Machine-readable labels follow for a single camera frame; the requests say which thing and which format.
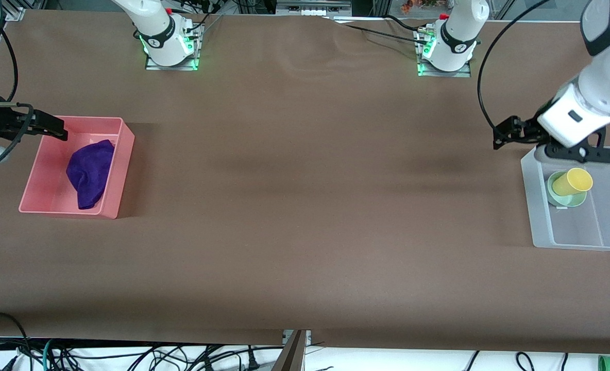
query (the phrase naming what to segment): purple towel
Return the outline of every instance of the purple towel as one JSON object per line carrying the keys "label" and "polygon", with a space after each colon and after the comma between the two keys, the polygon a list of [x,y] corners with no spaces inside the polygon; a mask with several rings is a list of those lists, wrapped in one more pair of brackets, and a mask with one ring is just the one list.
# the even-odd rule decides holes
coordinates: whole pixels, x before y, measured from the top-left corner
{"label": "purple towel", "polygon": [[84,146],[69,160],[67,176],[76,188],[79,209],[92,209],[103,195],[114,150],[106,139]]}

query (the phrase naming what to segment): metal frame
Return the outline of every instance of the metal frame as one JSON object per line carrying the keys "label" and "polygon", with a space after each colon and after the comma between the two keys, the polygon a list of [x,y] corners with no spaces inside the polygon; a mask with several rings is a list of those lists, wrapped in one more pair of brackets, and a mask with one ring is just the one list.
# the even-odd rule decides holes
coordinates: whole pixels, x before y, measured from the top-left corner
{"label": "metal frame", "polygon": [[509,10],[513,7],[513,4],[516,2],[516,0],[507,0],[506,3],[504,3],[504,6],[502,7],[502,9],[500,9],[499,11],[495,10],[494,6],[495,6],[495,0],[491,0],[491,9],[493,9],[491,11],[491,14],[493,14],[493,19],[504,19],[504,17],[507,15],[507,12],[509,12]]}
{"label": "metal frame", "polygon": [[302,371],[307,342],[307,330],[293,331],[270,371]]}
{"label": "metal frame", "polygon": [[[418,31],[413,31],[413,38],[415,40],[425,40],[432,44],[435,40],[432,40],[432,36],[430,35],[422,35]],[[457,71],[440,71],[435,68],[430,61],[423,57],[425,52],[428,52],[426,49],[429,45],[422,45],[418,43],[415,44],[415,55],[417,56],[417,75],[419,76],[432,76],[432,77],[471,77],[470,73],[470,62],[467,61],[463,65],[460,70]]]}
{"label": "metal frame", "polygon": [[193,40],[193,48],[195,51],[187,56],[180,63],[173,66],[161,66],[156,64],[149,57],[147,49],[145,49],[145,54],[147,54],[147,59],[145,59],[145,70],[148,71],[197,71],[199,69],[199,57],[202,52],[202,40],[204,40],[204,31],[206,30],[206,25],[204,23],[197,24],[193,26],[193,21],[187,19],[187,27],[193,28],[191,33],[188,33],[187,36],[195,36]]}
{"label": "metal frame", "polygon": [[1,0],[5,21],[15,22],[23,18],[25,9],[44,9],[47,0]]}

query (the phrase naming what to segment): brown table surface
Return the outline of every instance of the brown table surface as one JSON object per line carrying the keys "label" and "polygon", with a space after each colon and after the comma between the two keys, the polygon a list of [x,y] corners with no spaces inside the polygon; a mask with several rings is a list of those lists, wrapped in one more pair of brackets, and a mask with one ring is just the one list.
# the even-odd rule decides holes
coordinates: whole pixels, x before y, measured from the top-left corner
{"label": "brown table surface", "polygon": [[[123,13],[7,30],[18,101],[136,136],[115,221],[17,211],[39,138],[0,165],[0,311],[29,335],[610,352],[610,252],[533,246],[529,147],[492,150],[476,77],[418,77],[408,42],[319,17],[226,16],[190,73],[143,70]],[[578,24],[519,24],[487,108],[530,117],[589,60]],[[0,47],[3,96],[11,75]]]}

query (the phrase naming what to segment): pink plastic bin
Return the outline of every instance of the pink plastic bin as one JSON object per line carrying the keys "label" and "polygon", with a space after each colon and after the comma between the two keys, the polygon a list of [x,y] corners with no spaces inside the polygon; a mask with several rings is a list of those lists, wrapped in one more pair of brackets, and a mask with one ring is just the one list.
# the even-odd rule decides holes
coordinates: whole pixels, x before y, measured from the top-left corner
{"label": "pink plastic bin", "polygon": [[[69,139],[42,137],[19,211],[56,218],[115,219],[135,136],[119,117],[58,117],[64,120]],[[67,163],[77,150],[105,139],[115,146],[106,190],[92,209],[79,210],[76,190],[65,172]]]}

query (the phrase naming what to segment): green cable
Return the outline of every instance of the green cable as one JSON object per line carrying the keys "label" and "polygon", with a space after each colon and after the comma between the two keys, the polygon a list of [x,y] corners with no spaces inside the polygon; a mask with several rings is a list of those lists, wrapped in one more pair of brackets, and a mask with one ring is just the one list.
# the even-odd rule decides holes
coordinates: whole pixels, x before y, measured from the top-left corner
{"label": "green cable", "polygon": [[48,348],[51,345],[51,341],[53,341],[53,339],[46,341],[44,351],[42,352],[42,366],[44,366],[44,371],[48,371]]}

